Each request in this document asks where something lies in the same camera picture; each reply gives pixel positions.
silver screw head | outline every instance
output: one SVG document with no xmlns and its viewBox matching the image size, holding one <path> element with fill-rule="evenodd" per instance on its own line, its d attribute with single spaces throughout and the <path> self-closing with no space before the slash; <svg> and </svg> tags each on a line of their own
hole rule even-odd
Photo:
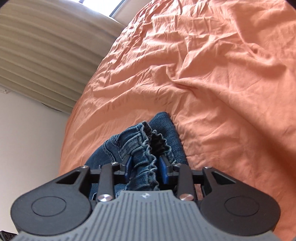
<svg viewBox="0 0 296 241">
<path fill-rule="evenodd" d="M 109 202 L 113 199 L 113 197 L 109 194 L 102 194 L 97 197 L 100 202 Z"/>
<path fill-rule="evenodd" d="M 179 199 L 181 201 L 192 201 L 194 199 L 193 195 L 189 194 L 189 193 L 184 193 L 184 194 L 181 194 Z"/>
</svg>

black bracket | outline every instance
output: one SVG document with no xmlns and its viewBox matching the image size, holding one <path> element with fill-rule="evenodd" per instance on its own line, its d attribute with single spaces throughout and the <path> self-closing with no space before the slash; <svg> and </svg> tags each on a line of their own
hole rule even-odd
<svg viewBox="0 0 296 241">
<path fill-rule="evenodd" d="M 123 163 L 113 162 L 102 169 L 76 168 L 19 197 L 11 218 L 18 231 L 34 235 L 68 232 L 81 225 L 98 202 L 115 199 L 114 185 L 129 182 L 132 165 L 128 156 Z M 176 198 L 195 202 L 203 217 L 222 231 L 258 235 L 273 230 L 279 220 L 280 208 L 272 197 L 215 168 L 191 170 L 161 156 L 158 170 L 161 188 L 176 186 Z M 92 183 L 98 183 L 95 201 L 87 198 Z M 203 200 L 197 199 L 194 184 L 201 185 Z"/>
</svg>

bed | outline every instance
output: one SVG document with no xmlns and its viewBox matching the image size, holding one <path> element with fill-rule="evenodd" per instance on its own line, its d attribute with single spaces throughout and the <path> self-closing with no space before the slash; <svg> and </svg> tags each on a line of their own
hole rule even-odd
<svg viewBox="0 0 296 241">
<path fill-rule="evenodd" d="M 296 235 L 296 10 L 285 0 L 153 0 L 103 59 L 67 123 L 60 174 L 167 112 L 192 169 L 277 200 Z"/>
</svg>

white wall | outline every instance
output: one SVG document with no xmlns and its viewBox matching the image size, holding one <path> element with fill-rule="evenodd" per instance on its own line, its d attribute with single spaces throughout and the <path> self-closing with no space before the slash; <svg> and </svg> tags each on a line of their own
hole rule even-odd
<svg viewBox="0 0 296 241">
<path fill-rule="evenodd" d="M 18 93 L 0 93 L 0 230 L 16 233 L 14 200 L 57 176 L 68 117 Z"/>
<path fill-rule="evenodd" d="M 127 26 L 138 11 L 149 2 L 151 0 L 125 0 L 112 17 L 119 23 Z"/>
</svg>

jeans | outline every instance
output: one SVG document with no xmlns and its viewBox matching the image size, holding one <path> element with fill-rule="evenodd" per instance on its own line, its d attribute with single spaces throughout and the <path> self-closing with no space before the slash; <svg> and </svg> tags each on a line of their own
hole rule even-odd
<svg viewBox="0 0 296 241">
<path fill-rule="evenodd" d="M 112 136 L 91 155 L 85 165 L 90 169 L 100 169 L 113 161 L 123 162 L 127 155 L 132 156 L 134 167 L 127 184 L 115 185 L 116 197 L 121 190 L 159 190 L 156 162 L 160 155 L 165 155 L 172 164 L 187 164 L 178 133 L 165 112 L 158 113 L 149 123 L 143 121 Z M 92 184 L 90 199 L 97 189 L 98 184 Z"/>
</svg>

